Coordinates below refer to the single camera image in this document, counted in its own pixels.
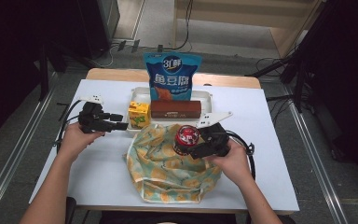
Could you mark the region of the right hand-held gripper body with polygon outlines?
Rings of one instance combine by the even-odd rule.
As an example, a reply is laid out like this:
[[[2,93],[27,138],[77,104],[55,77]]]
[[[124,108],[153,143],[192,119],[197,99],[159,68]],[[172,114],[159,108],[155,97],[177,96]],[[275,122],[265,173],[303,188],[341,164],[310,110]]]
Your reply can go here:
[[[227,142],[229,137],[220,121],[229,118],[231,115],[231,112],[216,112],[201,116],[196,128],[199,130],[203,142],[197,146],[206,145],[213,151],[213,155],[226,156],[228,154]]]

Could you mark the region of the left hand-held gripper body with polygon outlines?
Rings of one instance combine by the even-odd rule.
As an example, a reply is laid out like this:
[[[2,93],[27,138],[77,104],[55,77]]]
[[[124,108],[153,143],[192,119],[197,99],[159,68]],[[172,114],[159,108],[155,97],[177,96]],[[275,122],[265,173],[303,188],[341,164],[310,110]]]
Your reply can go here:
[[[78,115],[78,123],[83,133],[104,132],[103,126],[103,100],[100,95],[80,97],[85,104]]]

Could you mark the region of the red round can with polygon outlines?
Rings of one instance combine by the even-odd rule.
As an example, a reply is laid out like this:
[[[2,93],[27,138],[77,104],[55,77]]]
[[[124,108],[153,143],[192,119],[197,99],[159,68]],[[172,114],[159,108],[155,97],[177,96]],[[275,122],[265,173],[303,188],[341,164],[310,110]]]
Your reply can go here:
[[[200,140],[199,130],[191,125],[183,125],[174,137],[173,149],[182,156],[188,155],[189,150]]]

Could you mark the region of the yellow drink carton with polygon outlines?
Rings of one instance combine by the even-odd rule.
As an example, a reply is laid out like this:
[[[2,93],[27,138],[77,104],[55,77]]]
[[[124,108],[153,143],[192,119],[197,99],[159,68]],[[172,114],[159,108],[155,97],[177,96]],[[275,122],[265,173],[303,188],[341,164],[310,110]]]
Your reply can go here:
[[[133,129],[142,129],[150,124],[150,104],[148,103],[131,101],[128,114]]]

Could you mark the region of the white plastic tray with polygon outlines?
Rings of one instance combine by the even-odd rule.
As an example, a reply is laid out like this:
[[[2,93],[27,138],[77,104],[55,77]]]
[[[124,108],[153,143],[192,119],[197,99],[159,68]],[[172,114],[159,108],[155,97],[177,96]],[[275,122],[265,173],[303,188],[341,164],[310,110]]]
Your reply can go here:
[[[191,95],[192,101],[200,101],[201,104],[201,116],[206,113],[212,112],[212,95],[207,91],[192,91]],[[131,90],[131,97],[127,102],[127,105],[130,105],[131,102],[136,103],[150,103],[150,89],[147,87],[136,87]],[[124,116],[124,120],[129,123],[127,127],[127,132],[131,135],[135,135],[140,132],[137,128],[131,127],[131,121],[128,114]],[[151,119],[151,124],[159,124],[163,126],[168,126],[172,124],[189,124],[195,125],[199,120],[198,119]]]

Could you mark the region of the lemon print cloth bag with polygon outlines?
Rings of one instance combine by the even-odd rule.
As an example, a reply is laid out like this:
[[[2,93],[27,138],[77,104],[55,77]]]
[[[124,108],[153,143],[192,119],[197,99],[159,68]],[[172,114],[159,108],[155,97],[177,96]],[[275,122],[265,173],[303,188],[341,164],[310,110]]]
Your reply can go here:
[[[178,124],[152,124],[138,132],[126,154],[133,186],[148,203],[200,203],[212,191],[222,170],[204,159],[173,149]]]

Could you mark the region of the brown long box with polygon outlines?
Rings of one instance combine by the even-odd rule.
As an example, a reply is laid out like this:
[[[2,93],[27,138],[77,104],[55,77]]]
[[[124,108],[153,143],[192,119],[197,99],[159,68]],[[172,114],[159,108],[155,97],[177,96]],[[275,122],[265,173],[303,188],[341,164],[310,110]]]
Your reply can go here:
[[[198,119],[201,113],[200,101],[152,101],[153,119]]]

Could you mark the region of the blue snack bag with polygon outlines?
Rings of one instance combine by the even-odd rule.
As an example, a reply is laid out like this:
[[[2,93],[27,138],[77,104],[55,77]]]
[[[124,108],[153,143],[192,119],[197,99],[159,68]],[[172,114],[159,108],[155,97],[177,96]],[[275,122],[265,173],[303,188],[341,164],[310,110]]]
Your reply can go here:
[[[147,52],[144,62],[152,101],[190,100],[193,76],[202,62],[200,56],[175,51]]]

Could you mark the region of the person's left hand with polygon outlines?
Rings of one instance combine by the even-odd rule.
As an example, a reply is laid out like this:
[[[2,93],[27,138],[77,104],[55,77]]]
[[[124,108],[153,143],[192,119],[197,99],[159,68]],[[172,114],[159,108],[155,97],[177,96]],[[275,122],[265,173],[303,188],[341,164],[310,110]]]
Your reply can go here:
[[[102,136],[105,136],[105,132],[84,133],[78,122],[70,124],[64,132],[58,152],[59,160],[70,163],[74,162],[87,146]]]

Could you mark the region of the person's right hand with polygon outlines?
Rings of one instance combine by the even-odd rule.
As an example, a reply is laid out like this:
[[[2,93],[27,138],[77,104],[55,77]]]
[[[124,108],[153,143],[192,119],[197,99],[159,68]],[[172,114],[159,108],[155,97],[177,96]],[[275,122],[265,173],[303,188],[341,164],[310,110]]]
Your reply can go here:
[[[224,174],[240,189],[248,189],[253,178],[249,169],[245,147],[233,140],[229,140],[227,146],[229,152],[225,157],[212,155],[206,157],[206,160],[220,167]]]

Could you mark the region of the dark cabinet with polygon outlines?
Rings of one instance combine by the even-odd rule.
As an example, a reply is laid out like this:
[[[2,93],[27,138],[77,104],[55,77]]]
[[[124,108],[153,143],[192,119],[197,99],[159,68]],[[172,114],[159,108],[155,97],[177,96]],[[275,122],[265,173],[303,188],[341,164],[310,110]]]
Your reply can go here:
[[[95,59],[110,49],[120,19],[117,0],[77,0],[86,43],[84,55]]]

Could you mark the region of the black stand legs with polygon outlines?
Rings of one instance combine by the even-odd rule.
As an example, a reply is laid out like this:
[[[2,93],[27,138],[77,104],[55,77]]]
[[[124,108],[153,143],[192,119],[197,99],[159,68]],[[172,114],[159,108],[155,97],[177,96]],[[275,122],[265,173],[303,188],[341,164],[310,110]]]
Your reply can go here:
[[[302,56],[299,51],[295,51],[289,56],[280,59],[276,63],[273,63],[272,65],[269,65],[255,73],[252,73],[251,77],[262,77],[267,73],[272,72],[273,70],[276,70],[280,67],[284,67],[283,72],[280,74],[280,81],[282,84],[289,84],[293,79],[296,80],[295,90],[292,99],[297,112],[301,113],[301,96],[307,71],[306,64],[302,61]]]

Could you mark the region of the light wooden shelf unit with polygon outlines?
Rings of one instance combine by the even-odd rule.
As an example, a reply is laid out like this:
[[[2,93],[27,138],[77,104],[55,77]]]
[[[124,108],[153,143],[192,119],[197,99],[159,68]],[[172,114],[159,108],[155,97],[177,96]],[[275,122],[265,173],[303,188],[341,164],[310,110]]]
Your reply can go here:
[[[322,1],[173,0],[172,42],[179,43],[189,31],[198,51],[275,48],[283,58],[318,17]]]

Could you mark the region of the metal floor rail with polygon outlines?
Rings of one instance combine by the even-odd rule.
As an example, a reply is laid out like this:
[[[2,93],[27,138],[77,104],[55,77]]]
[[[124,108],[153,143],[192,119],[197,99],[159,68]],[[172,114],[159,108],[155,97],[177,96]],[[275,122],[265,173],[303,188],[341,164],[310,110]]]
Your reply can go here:
[[[320,158],[317,147],[314,144],[306,121],[304,120],[303,113],[301,112],[301,103],[296,100],[295,94],[287,85],[283,86],[283,90],[285,93],[292,96],[290,110],[309,156],[310,163],[313,168],[313,173],[315,173],[315,176],[318,180],[332,219],[334,220],[335,224],[349,224],[345,212],[342,208],[340,199],[337,196],[337,192],[329,178],[326,169],[324,168],[324,164]]]
[[[50,89],[44,99],[32,91],[0,129],[0,202],[43,117],[61,74],[48,75]]]

